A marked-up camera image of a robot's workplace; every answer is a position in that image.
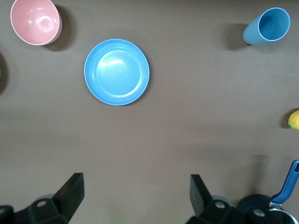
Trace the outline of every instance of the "lemon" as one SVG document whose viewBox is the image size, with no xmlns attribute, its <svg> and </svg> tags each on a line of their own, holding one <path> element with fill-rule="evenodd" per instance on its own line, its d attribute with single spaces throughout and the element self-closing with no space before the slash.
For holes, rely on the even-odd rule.
<svg viewBox="0 0 299 224">
<path fill-rule="evenodd" d="M 299 129 L 299 110 L 290 115 L 288 125 L 290 128 Z"/>
</svg>

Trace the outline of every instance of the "pink bowl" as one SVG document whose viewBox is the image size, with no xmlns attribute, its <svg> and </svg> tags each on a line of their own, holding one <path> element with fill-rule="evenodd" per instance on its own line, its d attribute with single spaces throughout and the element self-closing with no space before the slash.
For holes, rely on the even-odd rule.
<svg viewBox="0 0 299 224">
<path fill-rule="evenodd" d="M 46 45 L 60 35 L 60 14 L 50 0 L 16 0 L 10 11 L 15 33 L 26 43 Z"/>
</svg>

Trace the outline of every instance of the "plate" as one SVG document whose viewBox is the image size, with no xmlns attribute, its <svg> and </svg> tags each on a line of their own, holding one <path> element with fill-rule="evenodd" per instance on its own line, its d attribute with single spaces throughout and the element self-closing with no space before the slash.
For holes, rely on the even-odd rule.
<svg viewBox="0 0 299 224">
<path fill-rule="evenodd" d="M 91 93 L 109 105 L 127 105 L 145 91 L 150 78 L 148 61 L 133 43 L 110 39 L 87 56 L 84 76 Z"/>
</svg>

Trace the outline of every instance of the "blue cup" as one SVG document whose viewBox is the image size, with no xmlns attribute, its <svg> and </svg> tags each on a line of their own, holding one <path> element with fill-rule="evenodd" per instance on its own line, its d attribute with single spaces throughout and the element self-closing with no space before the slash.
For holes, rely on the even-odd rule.
<svg viewBox="0 0 299 224">
<path fill-rule="evenodd" d="M 248 44 L 278 41 L 289 31 L 290 24 L 290 16 L 284 9 L 270 8 L 246 27 L 243 39 Z"/>
</svg>

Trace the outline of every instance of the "metal bolt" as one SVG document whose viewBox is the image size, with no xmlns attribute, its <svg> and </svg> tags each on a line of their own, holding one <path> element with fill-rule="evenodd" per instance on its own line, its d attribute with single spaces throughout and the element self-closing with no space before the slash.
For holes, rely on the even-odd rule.
<svg viewBox="0 0 299 224">
<path fill-rule="evenodd" d="M 47 202 L 46 201 L 40 201 L 36 204 L 37 207 L 43 207 Z"/>
<path fill-rule="evenodd" d="M 225 204 L 224 204 L 223 202 L 221 202 L 221 201 L 217 201 L 217 202 L 215 203 L 215 205 L 216 205 L 216 207 L 219 208 L 219 209 L 223 209 L 223 208 L 225 208 Z"/>
<path fill-rule="evenodd" d="M 256 216 L 259 216 L 259 217 L 265 217 L 265 213 L 260 210 L 260 209 L 254 209 L 253 210 L 253 213 L 256 215 Z"/>
</svg>

